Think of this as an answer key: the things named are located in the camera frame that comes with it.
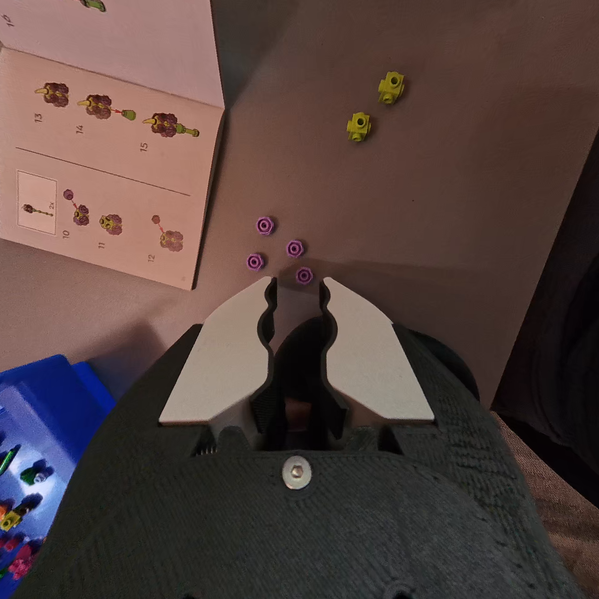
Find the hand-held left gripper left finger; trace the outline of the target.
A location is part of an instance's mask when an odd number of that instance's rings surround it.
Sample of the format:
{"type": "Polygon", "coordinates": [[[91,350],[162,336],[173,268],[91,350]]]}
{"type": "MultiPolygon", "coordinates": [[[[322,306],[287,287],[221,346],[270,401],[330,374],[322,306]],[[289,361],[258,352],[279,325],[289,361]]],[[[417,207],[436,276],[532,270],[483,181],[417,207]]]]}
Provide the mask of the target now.
{"type": "Polygon", "coordinates": [[[263,277],[222,303],[201,326],[159,417],[164,426],[226,427],[262,440],[252,403],[273,382],[277,279],[263,277]]]}

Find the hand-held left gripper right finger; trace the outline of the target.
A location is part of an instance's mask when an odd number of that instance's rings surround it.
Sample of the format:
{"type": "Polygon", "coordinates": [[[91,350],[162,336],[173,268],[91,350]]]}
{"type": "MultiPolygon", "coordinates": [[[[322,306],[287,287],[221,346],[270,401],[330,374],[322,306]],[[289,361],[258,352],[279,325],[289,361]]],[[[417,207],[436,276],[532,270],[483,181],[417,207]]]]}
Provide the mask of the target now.
{"type": "Polygon", "coordinates": [[[334,440],[351,430],[432,425],[436,417],[392,320],[332,277],[319,284],[322,415],[334,440]]]}

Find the blue plastic bin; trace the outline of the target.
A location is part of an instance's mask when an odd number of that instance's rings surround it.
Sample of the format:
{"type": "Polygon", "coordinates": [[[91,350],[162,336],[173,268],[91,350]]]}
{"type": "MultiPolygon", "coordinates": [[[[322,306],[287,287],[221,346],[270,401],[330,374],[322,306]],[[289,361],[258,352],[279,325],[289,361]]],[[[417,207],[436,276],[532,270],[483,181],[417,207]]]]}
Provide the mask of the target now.
{"type": "MultiPolygon", "coordinates": [[[[21,434],[48,463],[38,511],[47,535],[77,463],[115,405],[88,363],[71,364],[63,355],[1,373],[1,447],[21,434]]],[[[28,569],[12,563],[14,579],[1,580],[1,598],[13,595],[28,569]]]]}

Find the pile of small toy bricks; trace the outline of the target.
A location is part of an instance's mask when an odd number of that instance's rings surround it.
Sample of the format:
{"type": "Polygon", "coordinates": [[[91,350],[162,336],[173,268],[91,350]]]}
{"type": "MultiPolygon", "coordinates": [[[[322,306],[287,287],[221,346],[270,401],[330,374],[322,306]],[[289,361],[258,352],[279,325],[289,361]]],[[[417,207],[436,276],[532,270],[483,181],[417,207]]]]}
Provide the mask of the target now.
{"type": "Polygon", "coordinates": [[[47,537],[38,511],[48,463],[25,436],[10,435],[6,441],[1,447],[1,580],[14,579],[10,568],[15,560],[32,563],[47,537]]]}

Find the white instruction booklet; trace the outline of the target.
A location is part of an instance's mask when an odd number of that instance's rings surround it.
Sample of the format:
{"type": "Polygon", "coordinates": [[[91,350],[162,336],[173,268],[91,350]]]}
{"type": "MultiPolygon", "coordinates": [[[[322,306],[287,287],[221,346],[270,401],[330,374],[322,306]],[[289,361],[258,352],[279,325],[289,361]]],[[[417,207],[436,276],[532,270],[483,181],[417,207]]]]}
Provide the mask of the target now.
{"type": "Polygon", "coordinates": [[[191,290],[223,114],[211,1],[1,1],[1,239],[191,290]]]}

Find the small lime flower brick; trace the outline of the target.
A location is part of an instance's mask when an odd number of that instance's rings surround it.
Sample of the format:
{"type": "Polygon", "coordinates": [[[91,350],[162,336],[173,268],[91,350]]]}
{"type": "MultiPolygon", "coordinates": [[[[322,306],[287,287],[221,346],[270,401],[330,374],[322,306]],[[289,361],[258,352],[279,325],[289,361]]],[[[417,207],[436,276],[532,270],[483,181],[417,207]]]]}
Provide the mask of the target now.
{"type": "Polygon", "coordinates": [[[404,75],[388,71],[378,85],[378,103],[393,105],[402,96],[405,88],[404,75]]]}
{"type": "Polygon", "coordinates": [[[347,123],[348,140],[364,141],[371,131],[370,115],[364,112],[354,113],[347,123]]]}

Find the grey desk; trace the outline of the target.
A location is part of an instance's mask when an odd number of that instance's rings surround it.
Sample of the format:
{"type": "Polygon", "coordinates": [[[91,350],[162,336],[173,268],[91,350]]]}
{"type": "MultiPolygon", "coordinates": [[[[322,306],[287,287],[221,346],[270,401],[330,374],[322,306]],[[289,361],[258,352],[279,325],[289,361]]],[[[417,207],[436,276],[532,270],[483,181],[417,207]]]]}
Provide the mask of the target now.
{"type": "Polygon", "coordinates": [[[224,114],[194,287],[1,239],[1,370],[64,355],[119,398],[260,278],[281,341],[332,277],[453,348],[490,405],[597,130],[598,1],[211,3],[224,114]]]}

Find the black mesh cushion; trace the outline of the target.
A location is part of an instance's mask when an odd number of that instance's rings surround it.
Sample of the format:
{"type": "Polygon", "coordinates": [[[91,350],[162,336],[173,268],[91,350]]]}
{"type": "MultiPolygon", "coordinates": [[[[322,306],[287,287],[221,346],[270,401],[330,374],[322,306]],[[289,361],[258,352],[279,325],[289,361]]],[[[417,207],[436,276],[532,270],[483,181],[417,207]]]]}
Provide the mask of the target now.
{"type": "MultiPolygon", "coordinates": [[[[480,400],[475,377],[460,355],[430,335],[415,330],[410,333],[480,400]]],[[[323,318],[314,317],[298,325],[275,354],[275,373],[279,377],[285,415],[292,427],[301,428],[301,422],[316,414],[313,404],[318,402],[320,356],[324,346],[323,318]]]]}

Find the person's dark clothing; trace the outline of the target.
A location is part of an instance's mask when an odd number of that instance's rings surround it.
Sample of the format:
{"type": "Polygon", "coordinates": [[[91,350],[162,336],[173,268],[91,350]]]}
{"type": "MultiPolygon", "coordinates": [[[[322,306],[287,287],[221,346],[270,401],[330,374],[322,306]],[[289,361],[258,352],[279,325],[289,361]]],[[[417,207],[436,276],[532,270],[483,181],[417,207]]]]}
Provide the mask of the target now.
{"type": "Polygon", "coordinates": [[[598,473],[598,134],[492,407],[598,473]]]}

